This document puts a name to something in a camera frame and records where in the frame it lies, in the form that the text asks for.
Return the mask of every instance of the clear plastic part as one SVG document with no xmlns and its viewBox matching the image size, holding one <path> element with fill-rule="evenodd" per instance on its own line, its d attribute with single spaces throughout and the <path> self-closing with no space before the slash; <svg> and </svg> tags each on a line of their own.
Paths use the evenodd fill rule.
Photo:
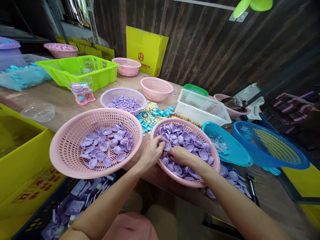
<svg viewBox="0 0 320 240">
<path fill-rule="evenodd" d="M 23 109 L 20 114 L 37 122 L 48 122 L 55 116 L 55 107 L 50 103 L 35 103 Z"/>
</svg>

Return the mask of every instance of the wooden table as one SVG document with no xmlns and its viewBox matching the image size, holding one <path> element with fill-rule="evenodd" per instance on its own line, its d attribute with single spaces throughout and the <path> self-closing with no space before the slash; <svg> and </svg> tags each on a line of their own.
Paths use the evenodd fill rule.
<svg viewBox="0 0 320 240">
<path fill-rule="evenodd" d="M 94 93 L 95 102 L 85 106 L 76 103 L 73 94 L 65 87 L 59 87 L 54 81 L 42 84 L 37 87 L 16 92 L 5 88 L 0 88 L 0 102 L 6 106 L 20 112 L 31 103 L 52 103 L 56 107 L 56 116 L 49 122 L 42 123 L 50 130 L 56 132 L 65 122 L 84 111 L 100 108 L 101 94 L 111 88 L 127 87 L 142 92 L 140 80 L 149 75 L 139 73 L 136 77 L 126 78 L 118 75 L 117 81 L 109 84 L 103 89 Z M 167 108 L 170 104 L 177 105 L 177 99 L 182 86 L 173 84 L 176 95 L 169 95 L 167 99 L 158 103 L 160 108 Z M 139 160 L 146 141 L 150 135 L 143 138 L 142 146 L 136 156 L 124 167 L 129 170 Z M 245 176 L 250 173 L 258 179 L 255 183 L 256 194 L 259 198 L 261 209 L 269 214 L 278 224 L 292 237 L 292 239 L 319 239 L 319 232 L 312 226 L 308 218 L 299 205 L 293 203 L 278 179 L 269 172 L 254 165 L 250 168 L 236 167 Z M 185 187 L 167 176 L 164 171 L 155 165 L 143 179 L 153 185 L 177 196 L 185 201 L 198 206 L 203 211 L 232 224 L 217 200 L 210 199 L 206 195 L 205 189 L 195 189 Z"/>
</svg>

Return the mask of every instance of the black tool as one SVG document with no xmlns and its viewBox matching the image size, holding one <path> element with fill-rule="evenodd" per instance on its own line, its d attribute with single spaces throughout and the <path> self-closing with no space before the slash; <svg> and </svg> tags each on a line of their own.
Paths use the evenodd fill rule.
<svg viewBox="0 0 320 240">
<path fill-rule="evenodd" d="M 251 194 L 252 194 L 252 198 L 251 200 L 258 206 L 260 207 L 258 198 L 256 196 L 256 192 L 254 191 L 254 187 L 253 187 L 253 183 L 256 182 L 256 178 L 252 175 L 250 175 L 249 173 L 247 173 L 247 178 L 249 179 L 249 183 L 250 183 L 250 189 L 251 189 Z"/>
</svg>

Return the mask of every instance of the yellow plastic bin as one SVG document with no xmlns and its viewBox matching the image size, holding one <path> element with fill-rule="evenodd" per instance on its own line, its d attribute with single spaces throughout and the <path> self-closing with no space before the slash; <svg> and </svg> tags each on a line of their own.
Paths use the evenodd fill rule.
<svg viewBox="0 0 320 240">
<path fill-rule="evenodd" d="M 10 239 L 66 178 L 51 164 L 54 132 L 0 104 L 0 240 Z"/>
</svg>

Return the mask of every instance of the pink plastic basket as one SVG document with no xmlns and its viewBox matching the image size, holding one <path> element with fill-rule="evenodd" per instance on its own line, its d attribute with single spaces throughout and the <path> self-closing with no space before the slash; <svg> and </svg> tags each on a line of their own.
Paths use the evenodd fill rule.
<svg viewBox="0 0 320 240">
<path fill-rule="evenodd" d="M 229 98 L 229 96 L 223 95 L 223 94 L 215 94 L 213 96 L 213 99 L 217 100 L 219 102 L 221 102 L 223 99 L 226 99 L 226 98 Z M 247 111 L 244 112 L 244 113 L 232 110 L 232 109 L 230 109 L 228 107 L 226 107 L 226 109 L 227 109 L 227 112 L 228 112 L 230 118 L 236 118 L 236 117 L 240 117 L 242 115 L 248 115 L 250 113 L 250 109 L 249 108 L 246 108 Z"/>
<path fill-rule="evenodd" d="M 73 48 L 74 50 L 57 50 L 54 48 L 50 48 L 51 45 L 61 45 L 61 46 L 69 46 Z M 63 44 L 63 43 L 45 43 L 43 45 L 46 49 L 49 50 L 49 52 L 57 59 L 60 58 L 68 58 L 68 57 L 77 57 L 78 56 L 78 49 L 74 46 L 68 45 L 68 44 Z"/>
<path fill-rule="evenodd" d="M 129 98 L 135 98 L 140 105 L 140 108 L 136 111 L 129 112 L 134 116 L 137 116 L 142 109 L 147 107 L 147 100 L 144 95 L 131 88 L 113 88 L 105 91 L 100 97 L 100 103 L 103 107 L 107 105 L 116 97 L 128 96 Z"/>
<path fill-rule="evenodd" d="M 134 77 L 138 74 L 141 63 L 130 58 L 113 58 L 113 62 L 118 63 L 118 73 L 125 77 Z"/>
<path fill-rule="evenodd" d="M 134 145 L 127 158 L 116 161 L 116 155 L 109 146 L 106 155 L 111 158 L 112 165 L 105 167 L 103 163 L 93 170 L 88 168 L 87 161 L 79 158 L 82 154 L 80 143 L 86 134 L 104 126 L 110 128 L 121 122 L 124 128 L 132 132 Z M 78 179 L 93 179 L 113 173 L 126 165 L 138 152 L 143 138 L 142 127 L 138 119 L 121 109 L 98 108 L 81 113 L 67 121 L 54 135 L 50 145 L 50 159 L 53 166 L 66 176 Z"/>
<path fill-rule="evenodd" d="M 163 119 L 159 121 L 153 128 L 151 132 L 151 139 L 155 138 L 158 132 L 159 127 L 162 127 L 165 124 L 182 124 L 185 129 L 187 129 L 189 132 L 194 132 L 197 136 L 197 138 L 201 139 L 204 142 L 207 142 L 211 145 L 211 152 L 210 156 L 214 158 L 214 162 L 211 165 L 211 167 L 217 171 L 220 172 L 220 158 L 219 154 L 215 148 L 215 146 L 212 144 L 210 138 L 203 132 L 201 131 L 198 127 L 193 125 L 192 123 L 189 123 L 185 120 L 179 119 L 179 118 L 168 118 L 168 119 Z M 162 168 L 162 170 L 165 171 L 169 177 L 171 177 L 173 180 L 177 181 L 178 183 L 181 183 L 182 185 L 185 185 L 187 187 L 193 187 L 193 188 L 203 188 L 206 187 L 206 183 L 202 180 L 196 180 L 196 181 L 188 181 L 185 180 L 181 177 L 178 177 L 174 175 L 161 161 L 158 161 L 159 166 Z"/>
<path fill-rule="evenodd" d="M 160 78 L 147 77 L 141 79 L 143 95 L 152 102 L 162 102 L 172 93 L 173 86 Z"/>
</svg>

